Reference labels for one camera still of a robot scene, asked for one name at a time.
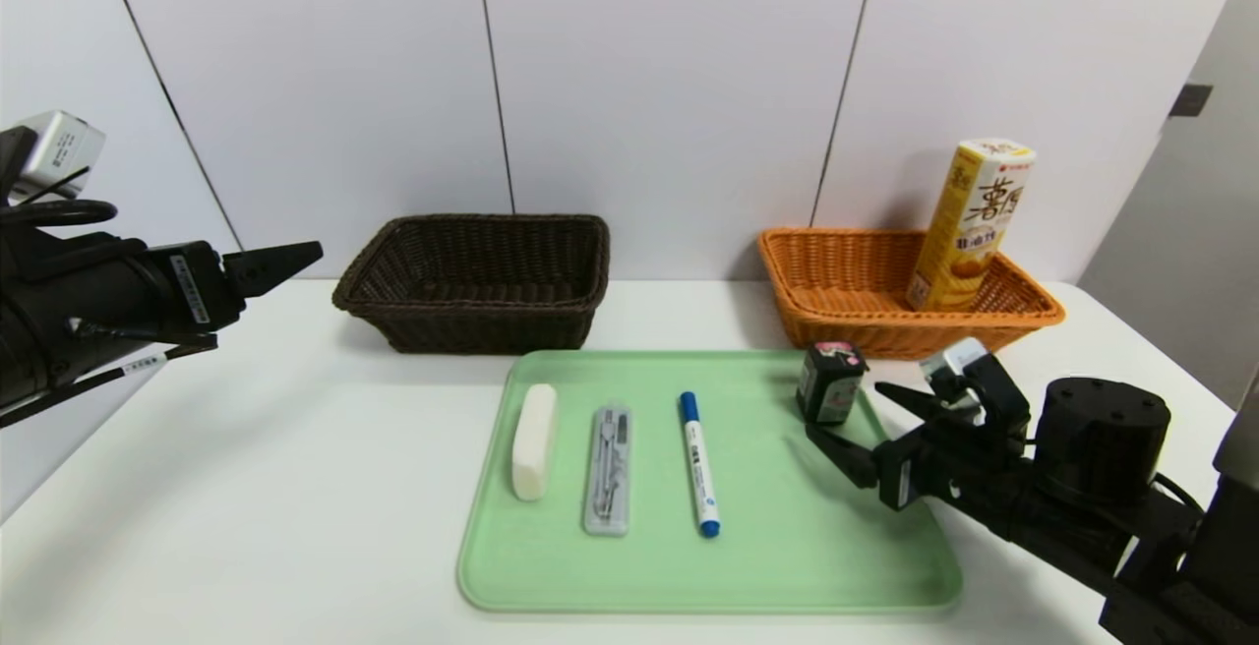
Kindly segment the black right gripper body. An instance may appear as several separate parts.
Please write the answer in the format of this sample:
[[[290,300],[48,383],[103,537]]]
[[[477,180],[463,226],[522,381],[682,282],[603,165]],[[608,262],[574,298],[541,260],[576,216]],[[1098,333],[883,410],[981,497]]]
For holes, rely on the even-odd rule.
[[[990,414],[940,409],[917,430],[872,450],[878,498],[898,511],[918,498],[944,504],[1003,540],[1036,534],[1027,524],[1030,461],[1024,457],[1030,413]]]

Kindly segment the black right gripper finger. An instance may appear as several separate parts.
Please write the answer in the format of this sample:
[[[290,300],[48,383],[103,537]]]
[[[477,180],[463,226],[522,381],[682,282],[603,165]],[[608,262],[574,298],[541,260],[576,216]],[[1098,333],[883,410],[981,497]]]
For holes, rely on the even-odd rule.
[[[878,380],[875,391],[923,422],[934,420],[949,411],[948,402],[940,401],[939,397],[927,393],[927,391],[915,391],[908,385],[889,383],[889,380]]]
[[[820,425],[806,425],[805,430],[810,442],[820,448],[823,457],[837,467],[855,488],[878,488],[878,466],[872,459],[871,448],[859,446],[852,440],[841,438],[840,435],[833,435],[827,427]]]

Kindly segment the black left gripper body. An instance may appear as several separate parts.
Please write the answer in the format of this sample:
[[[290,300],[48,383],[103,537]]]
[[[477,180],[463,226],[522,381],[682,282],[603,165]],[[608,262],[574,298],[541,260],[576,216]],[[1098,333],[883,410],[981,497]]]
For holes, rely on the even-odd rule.
[[[34,377],[72,383],[135,351],[237,322],[220,256],[204,241],[53,239],[34,266]]]

